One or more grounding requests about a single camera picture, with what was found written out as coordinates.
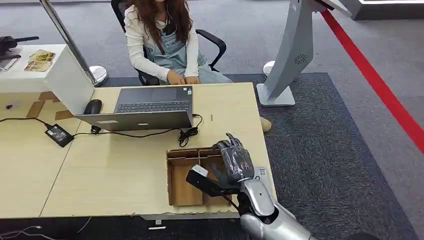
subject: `red floor line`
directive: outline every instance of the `red floor line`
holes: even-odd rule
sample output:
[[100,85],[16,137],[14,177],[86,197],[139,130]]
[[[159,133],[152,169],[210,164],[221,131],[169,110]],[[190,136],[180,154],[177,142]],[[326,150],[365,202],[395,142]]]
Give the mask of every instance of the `red floor line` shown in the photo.
[[381,101],[386,105],[393,117],[402,126],[406,134],[409,135],[415,145],[424,154],[424,130],[399,102],[395,94],[393,94],[382,77],[374,69],[367,58],[365,58],[333,15],[328,10],[322,11],[321,14],[330,29],[333,31],[334,35],[340,41],[343,48],[346,50],[347,54],[349,54],[350,58],[359,68],[362,75],[366,78],[369,85],[371,85],[372,89],[374,89]]

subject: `long brown hair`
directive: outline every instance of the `long brown hair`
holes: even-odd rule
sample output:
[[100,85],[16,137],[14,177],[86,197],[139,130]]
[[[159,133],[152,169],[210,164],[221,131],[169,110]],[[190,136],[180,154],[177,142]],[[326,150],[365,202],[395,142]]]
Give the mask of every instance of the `long brown hair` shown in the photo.
[[[189,16],[187,0],[165,0],[165,9],[169,13],[169,22],[176,27],[176,38],[185,43],[189,39],[189,31],[193,21]],[[156,27],[156,15],[159,9],[154,0],[128,0],[128,6],[134,5],[138,11],[138,20],[144,24],[144,31],[149,32],[160,51],[162,48],[161,32]]]

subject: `woman's hand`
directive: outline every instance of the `woman's hand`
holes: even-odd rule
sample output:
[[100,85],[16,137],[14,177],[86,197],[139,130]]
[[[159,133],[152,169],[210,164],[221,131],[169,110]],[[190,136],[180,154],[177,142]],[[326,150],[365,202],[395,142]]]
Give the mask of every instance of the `woman's hand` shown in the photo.
[[172,70],[168,71],[168,74],[166,75],[166,79],[171,85],[186,84],[186,81],[184,81],[184,78]]
[[188,76],[184,78],[186,84],[199,84],[198,76]]

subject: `wooden desk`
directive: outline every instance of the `wooden desk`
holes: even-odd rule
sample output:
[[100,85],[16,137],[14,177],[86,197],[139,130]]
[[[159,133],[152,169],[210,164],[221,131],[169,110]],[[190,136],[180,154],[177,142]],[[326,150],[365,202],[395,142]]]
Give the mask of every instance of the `wooden desk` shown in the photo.
[[[0,119],[25,118],[40,93],[0,93]],[[11,110],[6,104],[19,101]],[[60,103],[46,101],[39,119],[54,124],[55,113],[66,110]],[[81,121],[57,123],[74,134]],[[44,132],[35,120],[9,120],[0,123],[0,218],[39,217],[47,196],[68,152]]]
[[[102,100],[102,113],[114,111],[120,89],[95,90],[92,98]],[[199,126],[199,134],[190,138],[187,148],[211,146],[226,139],[225,133],[229,132],[249,150],[253,164],[266,167],[271,175],[251,83],[194,85],[193,113],[202,115],[203,123]],[[78,132],[90,132],[90,125],[82,122]],[[128,133],[145,135],[154,132],[158,131]],[[197,218],[236,217],[236,210],[229,206],[169,205],[166,151],[180,148],[178,134],[173,131],[141,139],[112,134],[77,136],[41,216],[135,214],[147,219],[176,219],[202,214]]]

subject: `black office chair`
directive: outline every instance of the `black office chair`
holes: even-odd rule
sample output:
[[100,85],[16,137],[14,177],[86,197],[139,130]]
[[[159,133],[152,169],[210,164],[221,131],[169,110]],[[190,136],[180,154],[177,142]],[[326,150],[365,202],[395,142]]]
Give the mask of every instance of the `black office chair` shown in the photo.
[[[122,27],[122,30],[125,33],[125,23],[124,23],[124,18],[125,18],[125,10],[127,10],[127,8],[129,7],[126,3],[126,0],[111,0],[110,4],[112,5],[113,11],[115,12],[116,17],[119,20],[119,23]],[[211,41],[212,43],[214,43],[215,45],[218,46],[219,48],[219,53],[216,56],[216,58],[212,61],[211,64],[209,64],[210,68],[215,71],[218,72],[218,70],[216,70],[214,68],[215,64],[218,62],[218,60],[222,57],[222,55],[225,53],[225,51],[227,50],[227,45],[225,44],[225,42],[219,38],[217,38],[216,36],[212,35],[211,33],[202,30],[202,29],[197,29],[196,33],[199,34],[200,36],[203,36],[204,38],[206,38],[207,40]],[[147,54],[146,54],[146,49],[145,47],[143,47],[144,50],[144,57],[147,58]],[[138,72],[138,78],[140,79],[140,82],[142,85],[144,86],[151,86],[151,85],[160,85],[160,81],[157,77],[154,77],[152,75],[149,75],[145,72],[142,72],[138,69],[135,68],[135,70],[137,70]]]

